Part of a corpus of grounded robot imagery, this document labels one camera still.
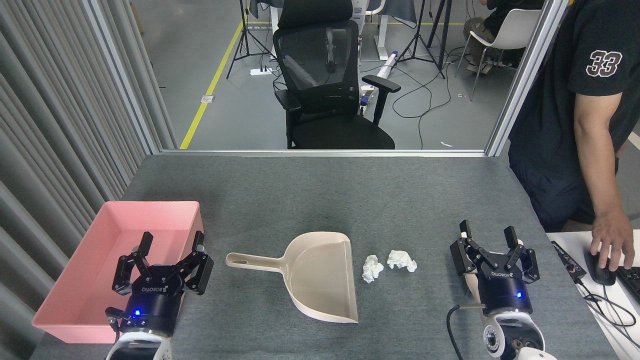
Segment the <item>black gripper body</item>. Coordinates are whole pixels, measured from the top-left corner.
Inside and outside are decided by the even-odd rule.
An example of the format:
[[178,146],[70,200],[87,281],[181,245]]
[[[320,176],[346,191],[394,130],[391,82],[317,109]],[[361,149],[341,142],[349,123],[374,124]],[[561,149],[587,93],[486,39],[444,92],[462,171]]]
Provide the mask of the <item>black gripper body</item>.
[[522,280],[522,271],[518,267],[505,270],[492,269],[482,264],[478,270],[478,294],[480,303],[486,305],[484,316],[503,312],[533,313],[526,284]]
[[171,337],[176,328],[178,314],[185,289],[178,291],[170,287],[168,275],[172,265],[152,265],[153,280],[144,282],[142,276],[131,283],[137,294],[130,295],[125,316],[119,324],[122,333],[151,332],[162,337]]

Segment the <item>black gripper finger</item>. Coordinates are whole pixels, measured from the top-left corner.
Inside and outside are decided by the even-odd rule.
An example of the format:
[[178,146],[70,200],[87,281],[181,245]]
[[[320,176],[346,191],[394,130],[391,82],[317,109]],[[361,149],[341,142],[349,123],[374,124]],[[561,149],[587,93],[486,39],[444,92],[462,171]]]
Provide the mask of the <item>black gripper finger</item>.
[[204,233],[197,230],[190,253],[177,264],[170,266],[167,283],[169,287],[175,287],[177,292],[187,288],[198,296],[205,294],[214,260],[205,253],[204,239]]
[[494,271],[494,256],[473,239],[468,219],[460,222],[459,229],[460,238],[449,247],[457,275],[469,274],[478,270],[482,264],[487,264]]
[[540,279],[537,255],[532,248],[526,248],[518,239],[514,226],[503,230],[509,248],[506,262],[502,265],[502,272],[510,280],[517,280],[523,284],[531,284]]
[[118,258],[112,283],[112,289],[117,292],[117,294],[121,296],[132,294],[131,296],[134,297],[134,294],[141,292],[139,289],[134,289],[130,281],[134,266],[137,267],[144,283],[150,283],[151,280],[153,280],[154,277],[151,272],[151,267],[146,260],[146,256],[149,254],[151,244],[153,243],[153,238],[153,235],[149,231],[144,231],[137,249],[133,250],[130,255],[122,255]]

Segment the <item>person's right hand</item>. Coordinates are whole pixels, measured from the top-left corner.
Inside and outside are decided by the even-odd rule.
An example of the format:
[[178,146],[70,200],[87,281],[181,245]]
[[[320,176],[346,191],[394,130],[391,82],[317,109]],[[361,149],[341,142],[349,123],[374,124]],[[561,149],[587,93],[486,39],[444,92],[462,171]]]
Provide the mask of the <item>person's right hand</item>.
[[613,207],[597,212],[592,224],[592,242],[590,253],[598,256],[598,267],[616,271],[623,259],[622,266],[633,266],[635,251],[633,228],[621,207]]

